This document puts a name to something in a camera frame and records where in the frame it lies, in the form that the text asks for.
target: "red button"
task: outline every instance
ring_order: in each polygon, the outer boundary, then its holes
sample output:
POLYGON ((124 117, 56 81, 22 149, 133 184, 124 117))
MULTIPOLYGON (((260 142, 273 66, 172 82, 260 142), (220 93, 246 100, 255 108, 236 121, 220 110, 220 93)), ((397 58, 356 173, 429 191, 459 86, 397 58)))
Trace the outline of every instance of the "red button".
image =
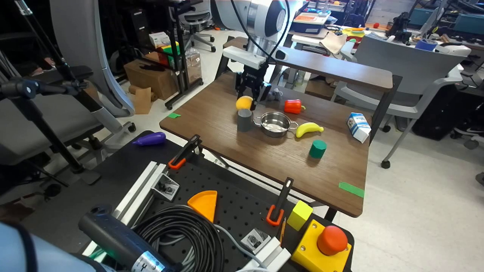
POLYGON ((328 256, 335 255, 346 249, 348 238, 346 234, 336 226, 327 226, 318 237, 318 249, 328 256))

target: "gray cup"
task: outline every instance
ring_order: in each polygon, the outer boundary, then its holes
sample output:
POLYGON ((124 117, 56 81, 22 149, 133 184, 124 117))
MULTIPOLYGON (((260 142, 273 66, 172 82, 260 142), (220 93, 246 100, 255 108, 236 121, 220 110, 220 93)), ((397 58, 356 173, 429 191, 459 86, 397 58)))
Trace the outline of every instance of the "gray cup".
POLYGON ((252 128, 252 111, 244 108, 237 115, 237 130, 247 132, 252 128))

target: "pot handle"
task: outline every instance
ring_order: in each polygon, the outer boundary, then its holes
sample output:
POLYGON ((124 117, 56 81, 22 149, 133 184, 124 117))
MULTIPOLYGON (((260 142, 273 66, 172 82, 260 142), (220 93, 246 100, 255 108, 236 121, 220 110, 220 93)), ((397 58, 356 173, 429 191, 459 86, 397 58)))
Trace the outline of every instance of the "pot handle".
POLYGON ((299 126, 299 124, 297 124, 297 123, 296 123, 296 122, 294 122, 294 121, 291 121, 291 125, 289 125, 289 128, 288 128, 288 129, 297 129, 297 128, 298 128, 298 126, 299 126))
POLYGON ((254 125, 256 125, 258 127, 261 127, 262 124, 261 123, 256 123, 256 119, 259 119, 260 120, 260 117, 254 117, 254 125))

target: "red bell pepper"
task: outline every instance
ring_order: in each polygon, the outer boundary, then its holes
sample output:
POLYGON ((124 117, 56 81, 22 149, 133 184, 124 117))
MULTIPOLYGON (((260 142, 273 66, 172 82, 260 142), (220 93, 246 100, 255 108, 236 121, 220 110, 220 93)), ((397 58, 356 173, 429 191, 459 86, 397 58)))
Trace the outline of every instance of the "red bell pepper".
POLYGON ((300 114, 301 109, 305 109, 303 105, 301 105, 301 100, 294 99, 294 100, 286 100, 284 103, 284 111, 294 114, 300 114))

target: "yellow ball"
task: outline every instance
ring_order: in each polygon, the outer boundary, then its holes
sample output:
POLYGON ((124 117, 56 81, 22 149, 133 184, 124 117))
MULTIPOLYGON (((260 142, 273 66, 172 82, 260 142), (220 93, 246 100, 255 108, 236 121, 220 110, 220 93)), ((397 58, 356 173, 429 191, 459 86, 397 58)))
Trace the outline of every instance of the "yellow ball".
POLYGON ((237 110, 241 110, 243 108, 250 109, 250 106, 252 105, 252 97, 250 96, 242 96, 241 98, 237 99, 237 102, 235 102, 235 107, 237 110))

